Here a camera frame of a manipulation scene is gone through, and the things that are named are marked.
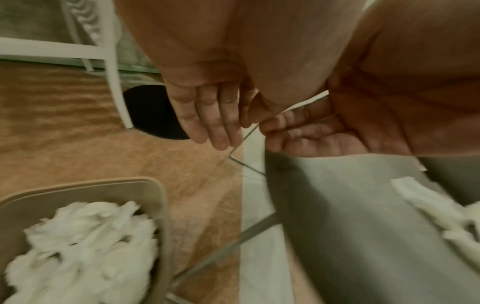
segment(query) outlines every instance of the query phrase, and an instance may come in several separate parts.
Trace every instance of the hand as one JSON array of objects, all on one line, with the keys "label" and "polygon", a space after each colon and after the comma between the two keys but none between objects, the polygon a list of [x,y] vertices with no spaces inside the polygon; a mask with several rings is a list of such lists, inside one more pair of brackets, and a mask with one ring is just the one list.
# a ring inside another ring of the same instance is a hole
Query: hand
[{"label": "hand", "polygon": [[480,3],[392,0],[360,22],[329,95],[260,125],[302,157],[480,153]]},{"label": "hand", "polygon": [[224,150],[241,144],[241,126],[317,92],[365,0],[115,2],[162,73],[184,130]]}]

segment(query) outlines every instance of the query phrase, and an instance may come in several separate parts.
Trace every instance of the black circle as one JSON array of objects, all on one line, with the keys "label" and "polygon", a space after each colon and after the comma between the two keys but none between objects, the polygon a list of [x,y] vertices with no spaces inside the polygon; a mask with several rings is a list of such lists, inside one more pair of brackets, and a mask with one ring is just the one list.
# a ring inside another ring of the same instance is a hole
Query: black circle
[{"label": "black circle", "polygon": [[146,133],[168,139],[189,139],[162,85],[133,87],[123,93],[133,125]]}]

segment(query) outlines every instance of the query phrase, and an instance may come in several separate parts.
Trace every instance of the bowl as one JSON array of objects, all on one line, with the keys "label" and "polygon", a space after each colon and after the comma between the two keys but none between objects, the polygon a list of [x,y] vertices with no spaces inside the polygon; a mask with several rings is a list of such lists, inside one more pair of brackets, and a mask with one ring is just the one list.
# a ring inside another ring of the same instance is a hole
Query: bowl
[{"label": "bowl", "polygon": [[[0,200],[0,271],[16,256],[30,249],[24,229],[52,218],[55,211],[73,202],[107,201],[123,205],[135,201],[140,210],[148,214],[158,227],[159,260],[152,271],[148,294],[142,303],[163,303],[173,277],[173,246],[170,214],[164,187],[147,177],[97,180],[57,185],[28,190]],[[0,283],[0,301],[11,296],[13,289],[5,279]]]}]

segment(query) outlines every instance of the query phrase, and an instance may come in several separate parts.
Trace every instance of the white chair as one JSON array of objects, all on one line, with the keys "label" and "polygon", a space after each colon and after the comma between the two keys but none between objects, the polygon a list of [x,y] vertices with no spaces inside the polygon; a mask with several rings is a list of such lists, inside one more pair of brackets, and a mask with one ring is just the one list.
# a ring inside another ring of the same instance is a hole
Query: white chair
[{"label": "white chair", "polygon": [[[113,101],[126,128],[134,125],[125,104],[117,63],[117,41],[121,26],[112,0],[60,0],[72,43],[60,43],[0,37],[0,55],[81,58],[87,70],[93,67],[88,59],[105,60],[106,78]],[[75,17],[96,45],[81,44]]]}]

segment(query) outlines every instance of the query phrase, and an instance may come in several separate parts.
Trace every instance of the floor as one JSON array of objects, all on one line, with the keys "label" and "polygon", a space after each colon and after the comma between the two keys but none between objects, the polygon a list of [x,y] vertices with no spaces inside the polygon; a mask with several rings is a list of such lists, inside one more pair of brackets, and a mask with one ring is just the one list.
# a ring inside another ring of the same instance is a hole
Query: floor
[{"label": "floor", "polygon": [[[273,212],[264,176],[228,159],[229,152],[126,130],[98,75],[0,61],[0,196],[57,183],[153,177],[168,191],[176,272]],[[255,131],[234,155],[262,172],[262,135]],[[195,304],[319,302],[280,227],[174,292]]]}]

